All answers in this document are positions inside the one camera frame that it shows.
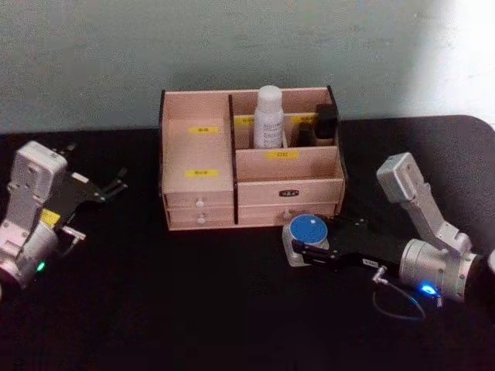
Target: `light blue wall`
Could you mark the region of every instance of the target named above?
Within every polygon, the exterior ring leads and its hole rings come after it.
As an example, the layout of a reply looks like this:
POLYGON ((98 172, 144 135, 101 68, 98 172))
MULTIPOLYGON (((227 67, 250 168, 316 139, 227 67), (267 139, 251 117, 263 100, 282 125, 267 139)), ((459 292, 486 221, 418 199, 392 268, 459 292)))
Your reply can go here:
POLYGON ((267 83, 331 83, 345 118, 494 124, 494 9, 478 2, 2 2, 0 131, 153 127, 162 88, 267 83))

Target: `blue lid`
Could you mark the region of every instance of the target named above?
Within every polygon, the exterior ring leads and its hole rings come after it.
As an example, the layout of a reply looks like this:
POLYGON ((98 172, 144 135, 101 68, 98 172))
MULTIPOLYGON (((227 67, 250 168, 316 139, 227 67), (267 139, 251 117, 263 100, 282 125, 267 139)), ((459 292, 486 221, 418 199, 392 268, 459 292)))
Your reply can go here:
POLYGON ((328 233, 325 222, 312 214, 297 216, 292 220, 289 229, 294 239, 309 245, 322 243, 328 233))

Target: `blue led light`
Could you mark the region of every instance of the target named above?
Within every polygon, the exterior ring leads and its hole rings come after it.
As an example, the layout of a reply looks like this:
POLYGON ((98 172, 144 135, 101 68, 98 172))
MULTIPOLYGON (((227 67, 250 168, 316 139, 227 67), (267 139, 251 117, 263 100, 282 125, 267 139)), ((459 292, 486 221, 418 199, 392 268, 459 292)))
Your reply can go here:
POLYGON ((423 284, 420 290, 428 295, 436 295, 436 289, 430 284, 423 284))

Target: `green led light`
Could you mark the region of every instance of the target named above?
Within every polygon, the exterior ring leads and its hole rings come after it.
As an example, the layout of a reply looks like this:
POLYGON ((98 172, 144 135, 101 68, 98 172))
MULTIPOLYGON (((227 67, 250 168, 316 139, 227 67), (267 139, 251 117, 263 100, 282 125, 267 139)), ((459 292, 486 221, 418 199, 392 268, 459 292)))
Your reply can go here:
POLYGON ((36 268, 36 272, 41 272, 43 269, 45 269, 45 262, 44 261, 39 263, 39 266, 36 268))

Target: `wooden organizer box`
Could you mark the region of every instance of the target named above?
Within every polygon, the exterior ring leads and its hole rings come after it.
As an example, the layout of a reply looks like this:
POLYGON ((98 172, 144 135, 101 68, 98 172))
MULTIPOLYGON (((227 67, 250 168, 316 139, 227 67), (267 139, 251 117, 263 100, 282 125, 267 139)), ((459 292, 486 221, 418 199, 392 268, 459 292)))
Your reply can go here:
POLYGON ((282 89, 284 148, 253 149, 257 90, 164 92, 162 198, 170 230, 281 226, 296 215, 333 216, 345 179, 338 146, 302 147, 299 125, 325 87, 282 89))

